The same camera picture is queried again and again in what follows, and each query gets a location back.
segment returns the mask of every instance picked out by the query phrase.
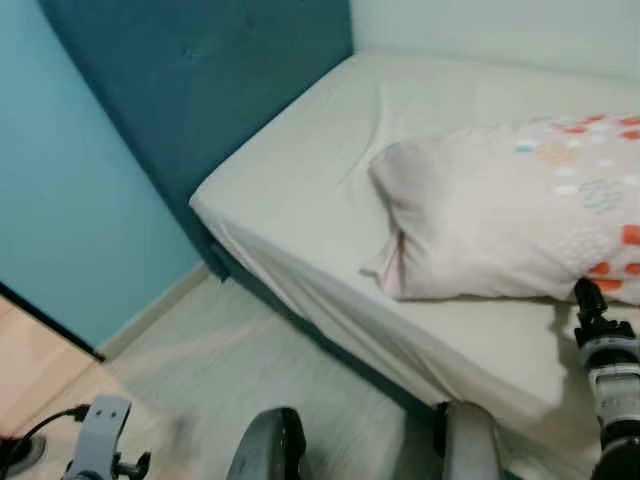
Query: upholstered headboard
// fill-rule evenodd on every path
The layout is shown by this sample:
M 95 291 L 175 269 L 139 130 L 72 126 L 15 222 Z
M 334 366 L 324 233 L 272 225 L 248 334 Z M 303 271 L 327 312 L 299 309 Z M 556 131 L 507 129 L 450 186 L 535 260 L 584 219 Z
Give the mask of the upholstered headboard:
M 188 199 L 352 53 L 349 1 L 40 2 L 176 219 L 210 268 L 226 275 Z

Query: black cable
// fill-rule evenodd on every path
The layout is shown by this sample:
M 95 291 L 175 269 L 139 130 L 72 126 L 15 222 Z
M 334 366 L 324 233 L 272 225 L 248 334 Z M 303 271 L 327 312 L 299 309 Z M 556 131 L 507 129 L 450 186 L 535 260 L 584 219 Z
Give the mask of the black cable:
M 82 422 L 84 420 L 84 417 L 87 416 L 87 412 L 89 411 L 90 407 L 91 405 L 82 404 L 82 405 L 78 405 L 77 407 L 69 408 L 67 410 L 63 410 L 61 412 L 55 413 L 50 417 L 45 418 L 43 421 L 41 421 L 39 424 L 37 424 L 35 427 L 29 430 L 25 434 L 25 436 L 22 437 L 18 441 L 18 443 L 16 443 L 16 445 L 13 447 L 9 455 L 7 455 L 5 464 L 2 466 L 2 469 L 0 470 L 0 480 L 6 480 L 7 473 L 9 472 L 9 467 L 11 467 L 11 461 L 16 456 L 16 454 L 20 451 L 23 445 L 27 443 L 29 439 L 33 437 L 39 430 L 41 430 L 47 424 L 61 417 L 73 417 L 76 422 Z

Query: mattress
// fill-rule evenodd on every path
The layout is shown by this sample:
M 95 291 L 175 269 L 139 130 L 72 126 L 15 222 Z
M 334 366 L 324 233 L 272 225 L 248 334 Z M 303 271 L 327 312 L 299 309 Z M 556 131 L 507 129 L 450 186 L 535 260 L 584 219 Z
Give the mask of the mattress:
M 407 137 L 561 114 L 639 111 L 640 86 L 475 61 L 357 54 L 328 73 L 200 185 L 212 234 L 293 311 L 407 391 L 474 401 L 503 427 L 525 478 L 585 478 L 598 426 L 575 312 L 546 300 L 395 302 L 360 267 L 390 234 L 367 175 Z M 637 309 L 618 306 L 640 331 Z

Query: patterned pillowcase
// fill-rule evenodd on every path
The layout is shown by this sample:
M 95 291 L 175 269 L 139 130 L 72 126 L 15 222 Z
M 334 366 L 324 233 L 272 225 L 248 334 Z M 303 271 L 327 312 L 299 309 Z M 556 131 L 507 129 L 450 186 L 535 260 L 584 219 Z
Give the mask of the patterned pillowcase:
M 640 116 L 559 117 L 394 144 L 370 173 L 395 229 L 364 267 L 396 298 L 640 303 Z

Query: blue wall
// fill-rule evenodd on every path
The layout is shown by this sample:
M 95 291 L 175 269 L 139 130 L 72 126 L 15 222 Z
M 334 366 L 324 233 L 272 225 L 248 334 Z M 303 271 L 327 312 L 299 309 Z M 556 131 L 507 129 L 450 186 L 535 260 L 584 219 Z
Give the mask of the blue wall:
M 99 347 L 200 261 L 35 0 L 0 1 L 0 279 Z

